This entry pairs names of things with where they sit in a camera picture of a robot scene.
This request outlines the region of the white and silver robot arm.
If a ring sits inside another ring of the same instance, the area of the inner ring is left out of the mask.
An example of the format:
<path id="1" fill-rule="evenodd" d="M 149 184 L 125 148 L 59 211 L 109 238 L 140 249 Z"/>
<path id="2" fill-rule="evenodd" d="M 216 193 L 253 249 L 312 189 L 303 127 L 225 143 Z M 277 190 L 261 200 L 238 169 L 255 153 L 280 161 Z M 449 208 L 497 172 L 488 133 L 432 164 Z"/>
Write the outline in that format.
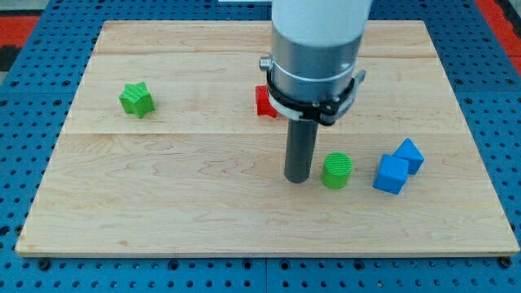
<path id="1" fill-rule="evenodd" d="M 273 0 L 272 42 L 260 69 L 289 98 L 311 103 L 351 81 L 371 0 Z"/>

